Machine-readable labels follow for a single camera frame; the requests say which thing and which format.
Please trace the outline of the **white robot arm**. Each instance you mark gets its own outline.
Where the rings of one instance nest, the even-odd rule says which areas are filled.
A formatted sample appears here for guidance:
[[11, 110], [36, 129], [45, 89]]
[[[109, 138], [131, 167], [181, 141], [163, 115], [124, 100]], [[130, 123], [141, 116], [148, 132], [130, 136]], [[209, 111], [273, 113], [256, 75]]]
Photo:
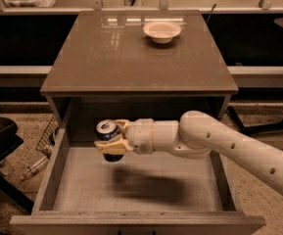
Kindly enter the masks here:
[[202, 159], [215, 151], [283, 196], [283, 151], [199, 111], [189, 111], [179, 120], [104, 119], [96, 125], [96, 134], [94, 145], [108, 160], [118, 161], [128, 152]]

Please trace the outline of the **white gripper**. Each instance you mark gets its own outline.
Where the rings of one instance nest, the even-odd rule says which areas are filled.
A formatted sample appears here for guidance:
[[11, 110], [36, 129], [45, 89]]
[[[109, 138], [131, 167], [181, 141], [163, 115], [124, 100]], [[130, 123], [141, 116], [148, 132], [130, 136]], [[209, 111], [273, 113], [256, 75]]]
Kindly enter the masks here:
[[139, 155], [154, 152], [152, 139], [154, 121], [151, 118], [140, 118], [132, 122], [128, 119], [116, 119], [115, 123], [126, 140], [120, 138], [117, 141], [95, 141], [94, 145], [99, 152], [109, 155], [125, 155], [132, 150]]

